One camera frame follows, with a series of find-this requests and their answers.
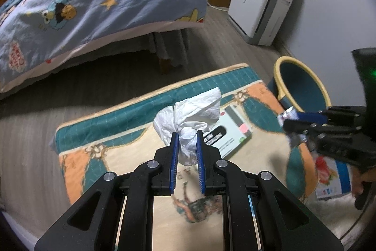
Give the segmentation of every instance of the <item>silver bolt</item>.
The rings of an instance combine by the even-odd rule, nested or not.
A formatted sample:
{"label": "silver bolt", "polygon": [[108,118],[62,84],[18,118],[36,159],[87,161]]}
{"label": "silver bolt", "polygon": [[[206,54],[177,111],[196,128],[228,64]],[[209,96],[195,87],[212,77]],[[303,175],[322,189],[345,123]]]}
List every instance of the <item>silver bolt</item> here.
{"label": "silver bolt", "polygon": [[216,162],[218,167],[226,167],[227,166],[227,161],[226,160],[218,160]]}
{"label": "silver bolt", "polygon": [[260,175],[261,179],[264,180],[270,180],[271,179],[271,173],[267,171],[263,171]]}
{"label": "silver bolt", "polygon": [[113,172],[106,172],[103,176],[103,179],[105,179],[105,181],[111,181],[115,178],[115,174]]}
{"label": "silver bolt", "polygon": [[151,161],[147,162],[147,166],[149,168],[156,168],[156,167],[159,166],[159,163],[156,160],[151,160]]}

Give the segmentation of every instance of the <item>patterned blanket on floor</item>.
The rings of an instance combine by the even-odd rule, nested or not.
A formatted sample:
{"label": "patterned blanket on floor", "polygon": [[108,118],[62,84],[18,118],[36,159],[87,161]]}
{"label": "patterned blanket on floor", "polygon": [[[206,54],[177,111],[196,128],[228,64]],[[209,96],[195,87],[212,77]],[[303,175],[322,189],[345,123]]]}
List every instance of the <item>patterned blanket on floor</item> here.
{"label": "patterned blanket on floor", "polygon": [[[283,108],[250,67],[238,64],[61,125],[56,147],[70,202],[106,171],[128,173],[152,159],[165,146],[153,128],[158,111],[215,87],[221,90],[221,109],[234,106],[253,129],[252,138],[230,160],[244,171],[272,172],[301,200],[309,196],[317,174],[307,147],[290,149],[277,122]],[[222,250],[221,212],[220,197],[201,195],[197,166],[178,165],[175,195],[154,200],[154,250],[190,250],[193,245]]]}

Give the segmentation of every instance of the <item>gray wood floor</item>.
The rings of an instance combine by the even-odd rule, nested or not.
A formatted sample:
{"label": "gray wood floor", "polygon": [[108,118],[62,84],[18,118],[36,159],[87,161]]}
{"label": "gray wood floor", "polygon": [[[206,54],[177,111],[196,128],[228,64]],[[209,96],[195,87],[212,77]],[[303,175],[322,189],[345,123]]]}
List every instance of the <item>gray wood floor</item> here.
{"label": "gray wood floor", "polygon": [[212,8],[189,39],[189,65],[168,75],[160,75],[154,55],[126,53],[65,69],[0,101],[1,197],[20,225],[40,237],[69,206],[49,146],[61,123],[241,62],[268,82],[279,57],[273,48],[246,44],[226,13]]}

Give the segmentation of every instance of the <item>human hand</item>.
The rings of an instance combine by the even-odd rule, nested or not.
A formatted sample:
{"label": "human hand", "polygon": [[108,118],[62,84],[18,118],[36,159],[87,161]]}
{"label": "human hand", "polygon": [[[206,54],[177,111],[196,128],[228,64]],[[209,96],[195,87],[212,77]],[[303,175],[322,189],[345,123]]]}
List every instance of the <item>human hand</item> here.
{"label": "human hand", "polygon": [[362,182],[374,182],[376,181],[376,167],[370,169],[369,171],[361,174],[359,169],[351,167],[352,178],[351,178],[351,193],[354,197],[357,197],[363,193]]}

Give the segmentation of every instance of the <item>white tissue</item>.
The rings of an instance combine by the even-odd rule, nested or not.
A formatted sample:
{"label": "white tissue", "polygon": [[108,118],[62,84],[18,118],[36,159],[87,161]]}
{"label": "white tissue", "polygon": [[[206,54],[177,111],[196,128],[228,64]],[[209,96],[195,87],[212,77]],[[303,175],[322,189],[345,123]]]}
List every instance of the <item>white tissue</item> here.
{"label": "white tissue", "polygon": [[209,132],[219,119],[221,91],[211,89],[205,93],[175,103],[158,112],[153,126],[166,146],[172,133],[179,134],[179,163],[190,166],[197,163],[197,130]]}

